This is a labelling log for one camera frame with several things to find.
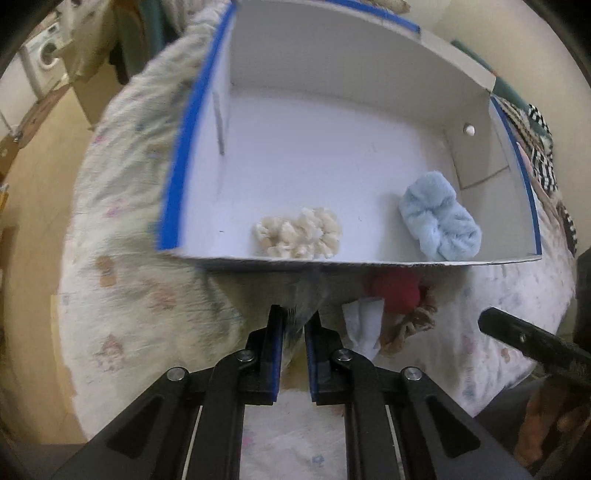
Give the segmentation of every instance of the screw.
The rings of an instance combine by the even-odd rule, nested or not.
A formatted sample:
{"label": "screw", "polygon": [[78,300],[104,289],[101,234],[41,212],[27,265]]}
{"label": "screw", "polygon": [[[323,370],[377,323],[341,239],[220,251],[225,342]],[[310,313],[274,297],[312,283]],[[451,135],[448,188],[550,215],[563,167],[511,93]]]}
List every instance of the screw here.
{"label": "screw", "polygon": [[339,348],[335,351],[334,356],[335,360],[339,362],[348,362],[353,358],[353,355],[351,355],[351,350],[346,348]]}
{"label": "screw", "polygon": [[168,378],[171,382],[178,382],[179,380],[182,380],[184,378],[184,368],[172,367],[166,372],[166,378]]}
{"label": "screw", "polygon": [[404,369],[404,376],[407,380],[421,380],[423,372],[417,367],[408,367]]}
{"label": "screw", "polygon": [[238,350],[235,355],[241,362],[252,362],[255,359],[255,352],[252,350]]}

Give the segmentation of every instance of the white cardboard box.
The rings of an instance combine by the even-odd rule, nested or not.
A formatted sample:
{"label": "white cardboard box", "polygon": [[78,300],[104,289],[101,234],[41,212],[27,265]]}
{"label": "white cardboard box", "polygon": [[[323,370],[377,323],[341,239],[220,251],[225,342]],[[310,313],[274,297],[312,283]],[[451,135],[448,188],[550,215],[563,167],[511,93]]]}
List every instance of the white cardboard box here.
{"label": "white cardboard box", "polygon": [[[446,264],[536,260],[534,196],[494,82],[453,46],[367,4],[231,3],[179,134],[159,249],[226,267],[431,264],[398,201],[439,170],[483,233],[473,261]],[[259,251],[262,217],[318,206],[342,224],[338,255]]]}

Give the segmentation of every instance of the bed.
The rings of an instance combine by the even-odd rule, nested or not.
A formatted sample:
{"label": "bed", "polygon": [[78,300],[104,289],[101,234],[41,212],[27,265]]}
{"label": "bed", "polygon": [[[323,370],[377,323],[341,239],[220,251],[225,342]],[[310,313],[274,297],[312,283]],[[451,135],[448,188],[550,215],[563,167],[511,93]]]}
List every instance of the bed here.
{"label": "bed", "polygon": [[[363,271],[213,274],[154,248],[177,129],[223,7],[215,3],[193,17],[184,36],[111,102],[79,173],[58,313],[74,409],[88,438],[167,368],[208,368],[241,348],[273,303],[295,306],[301,317],[319,309],[325,325],[350,345],[341,305],[363,295]],[[517,131],[524,128],[520,138],[535,135],[527,114],[512,112],[510,104],[504,109]],[[530,140],[544,148],[539,138]],[[482,335],[479,313],[495,306],[554,333],[574,293],[559,192],[544,188],[531,145],[520,143],[537,194],[542,259],[421,270],[437,302],[435,328],[375,359],[394,370],[420,367],[473,416],[534,367]],[[246,409],[241,478],[278,478],[285,471],[292,478],[344,478],[342,412],[310,402],[301,342],[284,356],[275,420],[268,421],[268,410]]]}

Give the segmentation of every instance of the red fabric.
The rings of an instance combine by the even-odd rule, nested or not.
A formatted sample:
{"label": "red fabric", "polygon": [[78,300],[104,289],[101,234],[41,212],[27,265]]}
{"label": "red fabric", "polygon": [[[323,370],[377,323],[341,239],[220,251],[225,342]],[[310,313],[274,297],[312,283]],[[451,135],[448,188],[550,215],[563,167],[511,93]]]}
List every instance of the red fabric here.
{"label": "red fabric", "polygon": [[421,291],[418,277],[410,268],[389,268],[370,281],[369,294],[384,299],[385,313],[406,315],[419,305]]}

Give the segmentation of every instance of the light blue scrunchie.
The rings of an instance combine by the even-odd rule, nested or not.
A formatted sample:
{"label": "light blue scrunchie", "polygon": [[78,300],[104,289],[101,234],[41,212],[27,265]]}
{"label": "light blue scrunchie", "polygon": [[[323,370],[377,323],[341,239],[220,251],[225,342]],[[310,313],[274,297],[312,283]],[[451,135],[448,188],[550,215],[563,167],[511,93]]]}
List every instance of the light blue scrunchie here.
{"label": "light blue scrunchie", "polygon": [[441,172],[427,172],[408,187],[399,208],[429,260],[470,260],[480,250],[482,231]]}

